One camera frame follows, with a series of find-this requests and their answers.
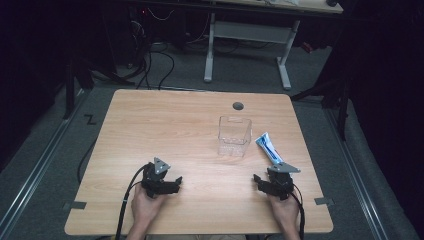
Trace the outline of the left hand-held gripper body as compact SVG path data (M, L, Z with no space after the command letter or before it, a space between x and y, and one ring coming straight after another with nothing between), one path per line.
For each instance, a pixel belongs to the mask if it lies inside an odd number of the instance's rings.
M154 198L157 195L156 191L158 188L166 185L164 178L169 169L170 166L158 157L155 157L152 162L147 164L143 171L141 185L148 197Z

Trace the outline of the clear plastic container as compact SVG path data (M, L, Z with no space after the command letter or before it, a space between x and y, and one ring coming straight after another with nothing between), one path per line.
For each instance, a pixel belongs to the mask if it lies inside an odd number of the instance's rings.
M250 119L221 116L218 129L218 154L243 157L250 145L252 121Z

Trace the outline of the person's right hand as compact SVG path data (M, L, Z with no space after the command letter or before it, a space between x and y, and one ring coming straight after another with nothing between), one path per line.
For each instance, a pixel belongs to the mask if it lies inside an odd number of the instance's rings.
M279 197L268 195L274 218L281 228L282 232L297 231L298 226L298 203L293 196L289 196L285 200Z

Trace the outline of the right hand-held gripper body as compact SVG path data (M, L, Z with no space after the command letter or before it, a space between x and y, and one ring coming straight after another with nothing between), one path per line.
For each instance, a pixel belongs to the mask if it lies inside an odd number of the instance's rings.
M274 164L267 168L270 180L270 194L285 200L294 191L291 174L300 173L301 170L285 162Z

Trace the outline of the blue and white toothpaste tube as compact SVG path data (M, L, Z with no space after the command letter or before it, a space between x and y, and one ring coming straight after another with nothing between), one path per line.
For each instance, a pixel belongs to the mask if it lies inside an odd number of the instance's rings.
M279 155L279 153L273 146L272 141L267 132L259 136L255 140L255 143L262 148L262 150L265 152L265 154L268 156L268 158L273 164L279 164L284 162L283 158Z

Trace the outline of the person's left hand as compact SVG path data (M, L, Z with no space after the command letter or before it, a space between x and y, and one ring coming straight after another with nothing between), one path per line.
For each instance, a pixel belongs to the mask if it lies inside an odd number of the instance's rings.
M133 226L132 232L146 232L158 215L166 196L149 197L143 189L138 191L132 201Z

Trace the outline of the black stand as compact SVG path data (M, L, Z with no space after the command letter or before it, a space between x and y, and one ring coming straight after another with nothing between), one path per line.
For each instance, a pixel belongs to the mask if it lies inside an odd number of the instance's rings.
M342 76L344 63L336 57L329 57L318 75L314 86L290 97L299 101L308 96L322 96L321 106L324 109L338 108L336 132L345 140L345 124L347 118L348 81Z
M91 74L92 70L99 72L101 75L115 83L132 85L132 82L126 80L124 77L120 77L116 73L96 65L88 59L73 56L70 58L69 63L66 66L66 101L64 119L69 119L76 109L75 82L79 83L82 90L91 90L94 88L94 80Z

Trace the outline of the metal floor rail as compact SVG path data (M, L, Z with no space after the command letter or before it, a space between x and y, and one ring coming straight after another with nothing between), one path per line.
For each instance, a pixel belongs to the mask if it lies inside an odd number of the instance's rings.
M374 201L372 200L369 191L364 184L360 172L354 162L353 156L348 148L345 140L342 139L338 132L337 120L332 110L324 110L327 121L331 126L333 135L335 136L338 145L341 149L343 160L347 168L347 175L351 181L356 197L366 218L366 222L372 232L374 240L389 240L387 232L382 224Z
M75 114L90 93L90 90L77 92L76 104L68 118L64 118L62 106L66 96L60 95L55 105L35 124L11 163L0 174L0 190L7 194L0 204L0 240L7 240L13 232L53 162L59 145L63 143Z

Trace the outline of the white-legged wooden desk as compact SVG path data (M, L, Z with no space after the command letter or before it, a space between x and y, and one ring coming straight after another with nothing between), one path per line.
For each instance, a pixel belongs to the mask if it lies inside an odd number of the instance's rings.
M211 7L252 7L254 10L288 10L292 13L312 13L339 16L344 9L339 0L206 0ZM209 15L208 50L205 62L204 81L213 79L214 41L216 38L246 40L263 43L282 44L284 49L276 58L282 86L291 89L291 82L286 68L293 42L301 20L296 17L289 26L276 23L256 23L254 20L217 20L215 14Z

